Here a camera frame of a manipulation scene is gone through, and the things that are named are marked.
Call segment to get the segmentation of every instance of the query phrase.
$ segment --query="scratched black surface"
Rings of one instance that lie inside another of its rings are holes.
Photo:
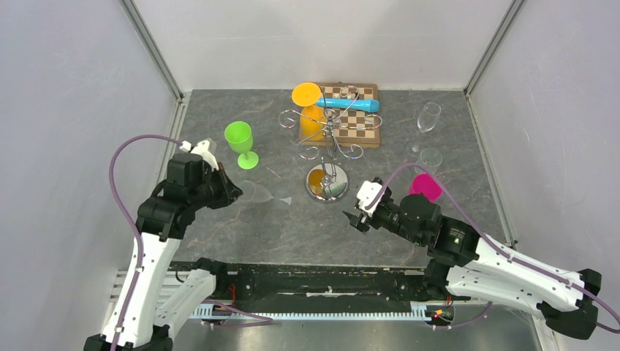
[[[306,173],[317,160],[297,155],[297,129],[278,125],[277,116],[295,108],[290,91],[193,91],[181,138],[217,142],[216,157],[233,182],[250,180],[273,195],[266,203],[236,203],[217,211],[201,210],[187,230],[175,260],[209,257],[240,263],[304,263],[338,265],[404,265],[421,267],[426,250],[387,232],[364,235],[349,227],[342,210],[351,211],[357,187],[374,176],[386,179],[400,164],[414,162],[404,150],[408,139],[420,137],[416,118],[426,102],[442,106],[439,123],[423,139],[424,146],[439,148],[444,161],[436,173],[462,206],[493,237],[503,240],[502,228],[485,174],[472,120],[460,91],[380,91],[385,119],[382,145],[366,149],[357,160],[340,157],[348,172],[349,194],[340,202],[323,205],[305,193]],[[234,121],[252,126],[254,148],[260,163],[242,170],[224,139],[225,127]],[[395,201],[407,193],[413,170],[398,175],[391,186]],[[290,204],[281,200],[288,199]],[[439,199],[444,215],[461,218],[446,197]]]

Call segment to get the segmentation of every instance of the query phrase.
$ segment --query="wooden chess board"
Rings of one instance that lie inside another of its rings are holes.
[[[325,89],[326,99],[346,99],[347,97],[340,96],[341,88],[345,86],[356,86],[360,92],[360,100],[375,99],[379,100],[379,92],[376,84],[357,84],[357,83],[317,83],[321,89]],[[338,114],[342,113],[342,109],[334,109]],[[348,128],[364,128],[372,127],[379,123],[378,118],[366,117],[369,114],[359,110],[348,110],[344,116],[341,117],[341,128],[335,130],[337,141],[343,146],[350,146],[352,144],[358,144],[363,148],[378,148],[381,143],[381,128],[373,130],[364,129],[348,129]],[[301,128],[299,129],[299,141],[302,141],[306,137],[303,135]],[[304,145],[323,146],[325,141],[323,138],[319,140],[308,140]]]

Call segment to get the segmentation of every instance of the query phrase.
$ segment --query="chessboard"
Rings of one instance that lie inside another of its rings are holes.
[[[358,83],[317,83],[321,89],[325,90],[325,98],[326,99],[347,99],[353,98],[352,96],[340,96],[341,88],[345,86],[356,86],[360,93],[359,99],[375,99],[379,100],[379,92],[376,84],[358,84]],[[335,108],[334,109],[338,114],[342,113],[342,109]],[[379,123],[378,118],[366,117],[369,114],[379,114],[375,113],[367,113],[359,110],[348,110],[344,116],[341,117],[341,128],[335,130],[336,139],[342,146],[350,146],[352,144],[358,144],[363,148],[378,148],[381,143],[381,128],[368,130],[368,129],[353,129],[353,128],[364,128],[364,127],[372,127]],[[299,128],[299,141],[302,141],[306,137],[304,136],[301,128]],[[325,145],[325,141],[323,138],[319,140],[308,140],[304,145],[314,145],[314,146],[323,146]]]

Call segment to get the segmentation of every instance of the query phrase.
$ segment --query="white wall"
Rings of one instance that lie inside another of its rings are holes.
[[[185,91],[463,88],[510,0],[136,0]]]
[[[131,233],[107,165],[116,147],[170,132],[175,102],[118,1],[0,6],[0,340],[3,350],[81,350],[100,332]],[[162,142],[118,162],[133,212]]]
[[[620,2],[528,1],[473,94],[522,250],[602,273],[620,309]],[[600,309],[600,321],[618,325]],[[617,350],[597,329],[566,350]]]

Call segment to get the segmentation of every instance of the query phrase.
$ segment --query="gray floor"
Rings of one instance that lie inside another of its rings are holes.
[[[415,116],[428,101],[443,109],[437,127],[423,140],[425,146],[437,147],[443,154],[437,175],[487,233],[503,240],[463,93],[380,91],[379,100],[379,113],[385,119],[382,145],[366,149],[362,159],[341,157],[341,166],[351,179],[350,193],[339,203],[321,205],[303,188],[306,173],[318,162],[297,155],[297,129],[278,125],[278,114],[295,108],[290,91],[193,91],[181,138],[191,142],[213,138],[218,143],[216,156],[231,179],[260,184],[274,199],[201,211],[175,260],[209,257],[240,263],[426,266],[425,249],[385,230],[363,235],[349,227],[341,211],[353,209],[355,187],[364,180],[386,179],[400,164],[415,161],[405,152],[404,143],[419,137]],[[237,154],[224,140],[224,128],[233,121],[252,126],[254,150],[260,156],[253,170],[237,166]],[[397,203],[414,176],[406,170],[396,178],[391,188]],[[290,198],[290,205],[282,198]],[[459,218],[445,197],[438,204],[443,214]],[[460,310],[460,318],[470,318],[480,307]],[[447,333],[409,322],[306,322],[303,328],[299,322],[283,322],[216,332],[189,322],[176,339],[175,350],[538,350],[530,321],[520,312],[498,307],[489,320]]]

